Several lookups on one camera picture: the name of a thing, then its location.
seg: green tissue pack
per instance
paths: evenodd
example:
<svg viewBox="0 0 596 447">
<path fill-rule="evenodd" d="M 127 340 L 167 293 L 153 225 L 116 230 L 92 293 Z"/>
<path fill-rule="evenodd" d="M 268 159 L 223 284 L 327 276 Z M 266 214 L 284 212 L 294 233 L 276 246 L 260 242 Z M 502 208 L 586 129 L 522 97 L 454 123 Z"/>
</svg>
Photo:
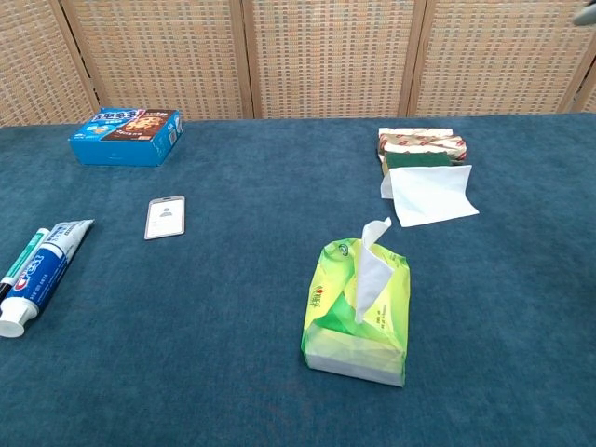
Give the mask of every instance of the green tissue pack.
<svg viewBox="0 0 596 447">
<path fill-rule="evenodd" d="M 372 221 L 362 239 L 335 240 L 321 252 L 302 336 L 308 367 L 404 385 L 410 268 L 374 243 L 390 225 Z"/>
</svg>

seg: white cap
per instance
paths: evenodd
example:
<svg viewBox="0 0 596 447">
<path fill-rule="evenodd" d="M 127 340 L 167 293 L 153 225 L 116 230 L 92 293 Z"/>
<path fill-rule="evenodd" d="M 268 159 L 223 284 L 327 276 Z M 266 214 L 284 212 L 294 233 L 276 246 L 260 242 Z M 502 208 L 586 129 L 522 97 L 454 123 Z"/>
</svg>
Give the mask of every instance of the white cap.
<svg viewBox="0 0 596 447">
<path fill-rule="evenodd" d="M 37 306 L 24 298 L 6 298 L 2 302 L 0 336 L 15 338 L 25 332 L 24 324 L 37 317 Z"/>
</svg>

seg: blue carpet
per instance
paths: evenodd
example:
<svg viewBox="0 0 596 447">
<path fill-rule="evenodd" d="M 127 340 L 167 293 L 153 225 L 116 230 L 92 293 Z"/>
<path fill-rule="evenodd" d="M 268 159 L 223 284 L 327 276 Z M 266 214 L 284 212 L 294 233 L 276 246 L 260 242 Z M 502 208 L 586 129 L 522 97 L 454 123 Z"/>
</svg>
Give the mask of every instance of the blue carpet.
<svg viewBox="0 0 596 447">
<path fill-rule="evenodd" d="M 453 127 L 481 214 L 402 229 L 379 127 Z M 594 115 L 185 123 L 157 169 L 80 166 L 77 126 L 0 129 L 0 265 L 95 218 L 43 315 L 0 340 L 11 446 L 596 443 Z M 186 196 L 186 234 L 144 241 Z M 321 248 L 392 216 L 412 270 L 403 389 L 311 371 Z"/>
</svg>

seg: white tissue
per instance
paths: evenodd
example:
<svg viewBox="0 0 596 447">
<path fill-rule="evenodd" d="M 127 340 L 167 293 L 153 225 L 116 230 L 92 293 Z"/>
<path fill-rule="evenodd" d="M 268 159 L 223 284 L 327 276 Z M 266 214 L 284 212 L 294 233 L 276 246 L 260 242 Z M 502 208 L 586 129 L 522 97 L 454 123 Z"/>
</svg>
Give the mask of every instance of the white tissue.
<svg viewBox="0 0 596 447">
<path fill-rule="evenodd" d="M 362 250 L 356 283 L 356 322 L 360 324 L 366 311 L 381 294 L 393 275 L 393 269 L 370 250 L 379 237 L 391 226 L 391 219 L 372 221 L 362 228 Z"/>
<path fill-rule="evenodd" d="M 478 214 L 466 197 L 472 167 L 390 169 L 381 197 L 392 198 L 401 226 L 431 224 Z"/>
</svg>

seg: blue box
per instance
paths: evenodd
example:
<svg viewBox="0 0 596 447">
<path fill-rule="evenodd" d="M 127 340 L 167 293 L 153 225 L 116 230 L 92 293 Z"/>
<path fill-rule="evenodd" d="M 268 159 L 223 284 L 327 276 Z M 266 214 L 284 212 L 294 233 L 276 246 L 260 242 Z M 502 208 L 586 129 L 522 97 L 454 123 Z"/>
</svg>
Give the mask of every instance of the blue box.
<svg viewBox="0 0 596 447">
<path fill-rule="evenodd" d="M 159 166 L 182 134 L 176 110 L 101 108 L 68 141 L 84 165 Z"/>
</svg>

